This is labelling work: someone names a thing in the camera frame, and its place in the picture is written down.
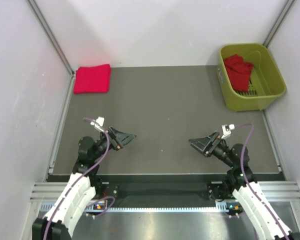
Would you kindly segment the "bright pink t shirt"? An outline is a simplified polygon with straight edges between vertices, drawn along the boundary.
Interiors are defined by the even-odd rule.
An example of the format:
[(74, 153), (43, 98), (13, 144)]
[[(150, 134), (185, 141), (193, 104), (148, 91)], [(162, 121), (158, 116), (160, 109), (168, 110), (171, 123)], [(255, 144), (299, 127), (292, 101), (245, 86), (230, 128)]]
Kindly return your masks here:
[(111, 71), (112, 69), (110, 64), (79, 67), (75, 74), (73, 93), (107, 93), (110, 88)]

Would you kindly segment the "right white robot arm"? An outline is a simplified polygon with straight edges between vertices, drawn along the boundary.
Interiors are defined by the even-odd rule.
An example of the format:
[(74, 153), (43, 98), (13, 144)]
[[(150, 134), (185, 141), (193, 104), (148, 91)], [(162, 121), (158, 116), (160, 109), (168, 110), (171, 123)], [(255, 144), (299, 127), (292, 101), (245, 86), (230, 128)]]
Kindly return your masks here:
[(263, 194), (249, 167), (250, 157), (246, 145), (236, 143), (229, 147), (218, 131), (188, 141), (204, 157), (214, 156), (230, 167), (221, 186), (211, 190), (210, 196), (215, 200), (237, 200), (259, 240), (300, 240), (300, 233), (294, 232), (284, 223)]

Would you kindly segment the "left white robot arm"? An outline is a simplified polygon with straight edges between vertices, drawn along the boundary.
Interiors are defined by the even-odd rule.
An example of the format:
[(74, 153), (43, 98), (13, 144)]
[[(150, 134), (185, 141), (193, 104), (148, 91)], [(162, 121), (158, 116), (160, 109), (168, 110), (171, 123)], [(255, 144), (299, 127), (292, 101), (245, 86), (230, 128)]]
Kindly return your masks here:
[(136, 134), (121, 132), (110, 126), (100, 132), (98, 140), (90, 136), (78, 142), (77, 160), (69, 180), (60, 196), (44, 217), (36, 218), (32, 224), (31, 237), (34, 240), (70, 240), (84, 211), (96, 203), (115, 202), (115, 196), (108, 195), (98, 176), (100, 163), (110, 150), (119, 151), (136, 138)]

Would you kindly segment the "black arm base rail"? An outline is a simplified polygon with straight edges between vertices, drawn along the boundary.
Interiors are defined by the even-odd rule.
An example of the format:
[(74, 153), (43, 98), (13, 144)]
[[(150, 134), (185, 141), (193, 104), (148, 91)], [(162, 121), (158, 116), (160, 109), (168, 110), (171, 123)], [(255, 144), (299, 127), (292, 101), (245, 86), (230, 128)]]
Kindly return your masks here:
[(219, 187), (224, 174), (103, 174), (102, 182), (118, 187), (117, 208), (212, 207), (233, 198)]

